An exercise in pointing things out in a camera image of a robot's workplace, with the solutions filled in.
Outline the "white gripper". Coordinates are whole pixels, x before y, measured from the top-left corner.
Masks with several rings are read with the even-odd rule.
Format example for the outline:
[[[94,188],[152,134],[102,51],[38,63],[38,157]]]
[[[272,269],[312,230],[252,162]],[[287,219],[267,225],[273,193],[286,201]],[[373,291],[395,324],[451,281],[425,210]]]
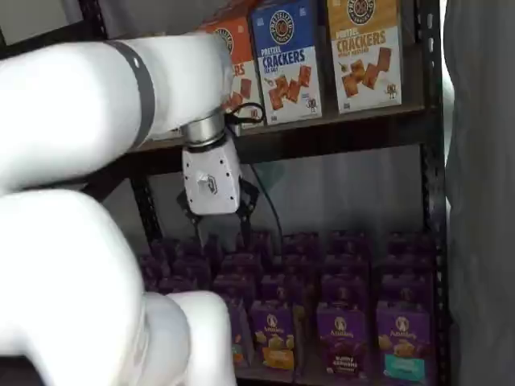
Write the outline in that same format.
[[[231,139],[211,146],[183,148],[183,180],[185,190],[176,196],[176,203],[194,228],[195,238],[205,246],[200,224],[203,216],[236,212],[244,244],[251,239],[251,216],[257,206],[259,189],[241,178],[240,162]]]

